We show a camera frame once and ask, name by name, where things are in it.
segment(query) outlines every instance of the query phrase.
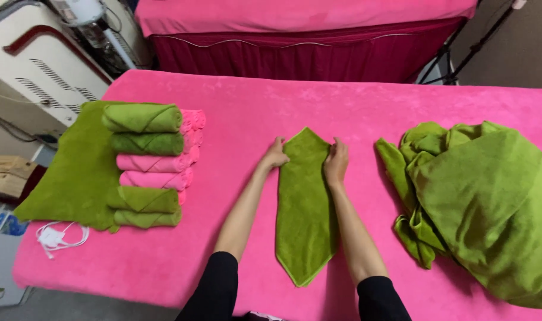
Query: crumpled green towel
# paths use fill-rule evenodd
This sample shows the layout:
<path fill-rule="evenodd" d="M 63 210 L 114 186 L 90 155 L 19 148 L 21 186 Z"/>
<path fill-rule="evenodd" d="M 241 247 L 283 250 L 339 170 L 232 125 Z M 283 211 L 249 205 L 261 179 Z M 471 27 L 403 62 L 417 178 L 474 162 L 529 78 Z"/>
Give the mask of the crumpled green towel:
<path fill-rule="evenodd" d="M 107 192 L 119 184 L 120 170 L 101 122 L 103 107 L 125 102 L 82 104 L 77 120 L 59 139 L 59 150 L 39 184 L 14 210 L 20 220 L 79 222 L 97 230 L 118 230 Z"/>
<path fill-rule="evenodd" d="M 180 133 L 114 133 L 111 146 L 125 154 L 176 156 L 184 149 L 184 137 Z"/>
<path fill-rule="evenodd" d="M 289 139 L 279 173 L 275 255 L 297 287 L 309 285 L 338 249 L 338 222 L 322 165 L 330 144 L 309 128 Z"/>
<path fill-rule="evenodd" d="M 176 226 L 182 219 L 180 207 L 174 213 L 136 213 L 130 210 L 115 211 L 115 223 L 118 225 L 132 225 L 141 229 L 154 226 Z"/>
<path fill-rule="evenodd" d="M 178 205 L 178 193 L 173 188 L 148 188 L 118 186 L 109 191 L 107 205 L 118 210 L 136 213 L 174 213 Z"/>
<path fill-rule="evenodd" d="M 116 133 L 177 133 L 182 112 L 174 104 L 109 105 L 104 107 L 102 120 L 106 128 Z"/>
<path fill-rule="evenodd" d="M 542 152 L 483 122 L 422 123 L 376 148 L 402 198 L 395 230 L 420 265 L 451 255 L 493 295 L 542 309 Z"/>

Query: hand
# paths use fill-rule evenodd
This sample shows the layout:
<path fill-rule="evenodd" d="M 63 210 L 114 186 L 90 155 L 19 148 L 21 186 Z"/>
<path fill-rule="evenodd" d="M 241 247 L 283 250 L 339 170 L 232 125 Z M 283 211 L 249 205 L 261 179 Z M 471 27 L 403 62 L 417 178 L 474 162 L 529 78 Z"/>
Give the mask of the hand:
<path fill-rule="evenodd" d="M 330 154 L 324 161 L 324 175 L 330 188 L 340 187 L 344 184 L 344 175 L 348 167 L 348 146 L 335 137 L 330 147 Z"/>
<path fill-rule="evenodd" d="M 289 157 L 283 153 L 283 142 L 285 137 L 275 137 L 275 142 L 269 147 L 259 165 L 270 170 L 273 167 L 281 166 L 290 161 Z"/>

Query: rolled towel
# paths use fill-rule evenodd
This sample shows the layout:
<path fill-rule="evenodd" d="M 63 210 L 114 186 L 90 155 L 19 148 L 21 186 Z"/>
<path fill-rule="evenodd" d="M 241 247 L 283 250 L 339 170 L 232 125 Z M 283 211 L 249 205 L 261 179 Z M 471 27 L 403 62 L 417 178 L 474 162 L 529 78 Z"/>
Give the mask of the rolled towel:
<path fill-rule="evenodd" d="M 182 206 L 186 201 L 186 190 L 178 192 L 178 204 Z"/>
<path fill-rule="evenodd" d="M 190 129 L 192 129 L 192 123 L 193 123 L 193 117 L 192 117 L 192 110 L 181 110 L 182 112 L 182 125 L 180 125 L 180 132 L 182 134 L 187 133 Z"/>
<path fill-rule="evenodd" d="M 118 154 L 116 165 L 123 171 L 182 172 L 193 163 L 192 157 L 194 159 L 199 158 L 199 150 L 197 155 L 192 154 L 192 149 L 190 149 L 190 154 L 180 154 L 178 156 Z"/>
<path fill-rule="evenodd" d="M 184 137 L 180 133 L 114 133 L 111 147 L 124 154 L 177 156 L 184 149 Z"/>
<path fill-rule="evenodd" d="M 188 154 L 190 152 L 190 149 L 195 145 L 196 141 L 196 133 L 193 129 L 188 130 L 184 134 L 184 147 L 182 148 L 182 152 Z"/>
<path fill-rule="evenodd" d="M 108 105 L 104 107 L 102 122 L 116 133 L 177 133 L 182 124 L 182 112 L 174 104 Z"/>
<path fill-rule="evenodd" d="M 190 167 L 188 167 L 184 172 L 186 175 L 186 187 L 190 187 L 190 185 L 192 184 L 192 179 L 194 179 L 194 171 Z"/>
<path fill-rule="evenodd" d="M 125 171 L 120 175 L 119 182 L 122 186 L 140 186 L 152 188 L 174 188 L 178 192 L 189 186 L 192 179 L 189 172 L 139 172 Z"/>
<path fill-rule="evenodd" d="M 196 113 L 194 113 L 194 122 L 192 123 L 192 129 L 202 129 L 205 126 L 205 113 L 203 110 L 196 110 L 195 112 Z"/>
<path fill-rule="evenodd" d="M 200 147 L 198 145 L 192 146 L 192 148 L 190 148 L 190 151 L 187 155 L 190 160 L 190 165 L 194 164 L 195 162 L 198 161 L 198 159 L 200 159 Z"/>
<path fill-rule="evenodd" d="M 201 129 L 198 129 L 194 132 L 194 145 L 201 146 L 203 142 L 204 142 L 204 135 Z"/>
<path fill-rule="evenodd" d="M 173 189 L 118 186 L 109 191 L 107 205 L 136 213 L 173 213 L 180 206 L 179 194 Z"/>
<path fill-rule="evenodd" d="M 136 213 L 129 210 L 117 210 L 114 214 L 118 225 L 138 226 L 148 229 L 154 226 L 176 226 L 182 219 L 182 208 L 178 206 L 174 213 Z"/>

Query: person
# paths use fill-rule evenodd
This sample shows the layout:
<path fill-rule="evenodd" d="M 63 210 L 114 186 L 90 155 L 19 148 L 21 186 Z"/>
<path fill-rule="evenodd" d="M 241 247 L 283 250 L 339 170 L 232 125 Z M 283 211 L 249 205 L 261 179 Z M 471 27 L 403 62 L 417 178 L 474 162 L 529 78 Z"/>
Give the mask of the person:
<path fill-rule="evenodd" d="M 265 179 L 271 169 L 289 162 L 289 157 L 282 151 L 284 140 L 284 137 L 277 137 L 253 171 L 221 227 L 196 291 L 176 321 L 232 319 L 237 296 L 237 266 L 247 244 Z M 410 321 L 374 241 L 346 195 L 344 177 L 349 162 L 348 146 L 337 137 L 334 140 L 324 161 L 324 174 L 333 196 L 350 276 L 359 295 L 360 319 Z"/>

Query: massage table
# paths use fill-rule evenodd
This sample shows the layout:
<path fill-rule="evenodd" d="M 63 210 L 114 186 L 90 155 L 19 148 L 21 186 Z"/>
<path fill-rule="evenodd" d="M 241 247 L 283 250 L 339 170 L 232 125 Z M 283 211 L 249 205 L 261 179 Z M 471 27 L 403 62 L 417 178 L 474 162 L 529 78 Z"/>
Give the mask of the massage table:
<path fill-rule="evenodd" d="M 140 0 L 160 70 L 412 83 L 477 0 Z"/>
<path fill-rule="evenodd" d="M 337 135 L 349 145 L 349 197 L 413 320 L 542 321 L 542 310 L 496 299 L 451 259 L 438 257 L 431 270 L 416 264 L 393 231 L 400 205 L 374 152 L 378 138 L 398 143 L 420 122 L 433 120 L 449 128 L 484 119 L 518 129 L 542 150 L 542 89 L 274 81 L 129 70 L 103 99 L 176 103 L 205 111 L 204 144 L 182 221 L 175 228 L 122 227 L 116 234 L 91 230 L 85 244 L 54 252 L 53 260 L 35 239 L 44 222 L 31 222 L 13 269 L 19 285 L 181 308 L 250 170 L 275 136 L 289 138 L 309 126 L 327 141 Z M 355 289 L 341 249 L 302 288 L 293 285 L 275 258 L 277 179 L 274 170 L 239 264 L 234 313 L 253 310 L 297 321 L 358 320 Z M 66 240 L 78 239 L 79 230 L 69 229 Z"/>

